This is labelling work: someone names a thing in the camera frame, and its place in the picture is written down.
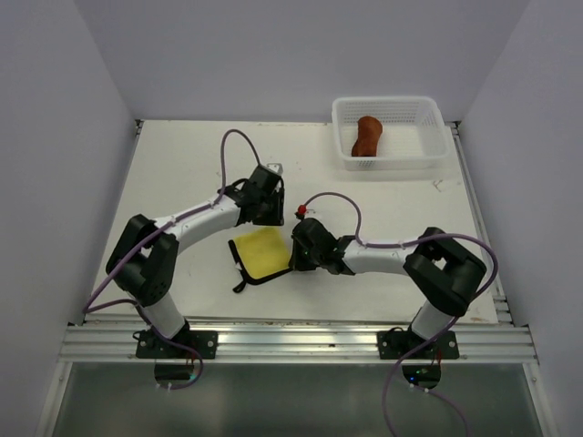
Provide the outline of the yellow microfiber towel black trim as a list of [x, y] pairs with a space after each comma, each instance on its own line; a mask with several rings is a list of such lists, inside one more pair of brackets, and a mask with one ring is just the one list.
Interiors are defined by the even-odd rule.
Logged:
[[228, 241], [230, 254], [241, 281], [232, 291], [242, 293], [245, 288], [259, 286], [277, 279], [292, 269], [291, 253], [278, 228], [265, 227], [240, 235]]

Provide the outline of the brown microfiber towel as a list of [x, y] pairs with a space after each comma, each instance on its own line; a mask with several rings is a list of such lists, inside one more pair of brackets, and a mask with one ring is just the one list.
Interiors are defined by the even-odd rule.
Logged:
[[375, 158], [383, 131], [383, 125], [377, 118], [361, 117], [357, 122], [357, 138], [353, 144], [351, 156], [353, 158]]

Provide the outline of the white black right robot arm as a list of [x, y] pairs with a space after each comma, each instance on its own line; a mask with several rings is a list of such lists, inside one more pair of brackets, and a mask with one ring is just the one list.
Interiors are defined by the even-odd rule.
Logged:
[[426, 229], [414, 242], [363, 245], [355, 236], [336, 238], [319, 220], [306, 218], [292, 230], [291, 240], [294, 271], [408, 277], [425, 297], [405, 336], [409, 352], [420, 358], [434, 351], [439, 337], [465, 315], [486, 275], [486, 264], [439, 228]]

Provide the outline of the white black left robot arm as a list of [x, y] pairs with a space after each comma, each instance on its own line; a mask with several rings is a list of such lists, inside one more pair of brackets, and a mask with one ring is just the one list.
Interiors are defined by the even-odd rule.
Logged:
[[178, 255], [243, 224], [281, 226], [282, 173], [279, 163], [258, 165], [249, 178], [226, 186], [217, 198], [191, 210], [156, 220], [138, 214], [128, 221], [106, 264], [107, 278], [134, 298], [158, 334], [159, 349], [169, 357], [179, 357], [193, 345], [189, 324], [169, 293]]

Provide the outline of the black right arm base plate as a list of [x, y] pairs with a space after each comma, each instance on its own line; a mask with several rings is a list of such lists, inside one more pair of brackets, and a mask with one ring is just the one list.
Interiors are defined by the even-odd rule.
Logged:
[[[424, 339], [411, 331], [397, 328], [377, 331], [376, 339], [381, 360], [398, 360], [424, 342]], [[459, 358], [456, 336], [450, 330], [410, 356], [412, 360], [457, 360]]]

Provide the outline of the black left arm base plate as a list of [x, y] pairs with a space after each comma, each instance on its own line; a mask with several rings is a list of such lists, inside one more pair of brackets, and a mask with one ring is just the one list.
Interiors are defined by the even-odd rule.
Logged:
[[[187, 359], [192, 354], [183, 348], [170, 345], [152, 330], [135, 331], [132, 338], [138, 342], [136, 357], [139, 359], [173, 360]], [[173, 343], [190, 347], [203, 360], [213, 360], [218, 348], [218, 333], [215, 330], [188, 330], [171, 339]]]

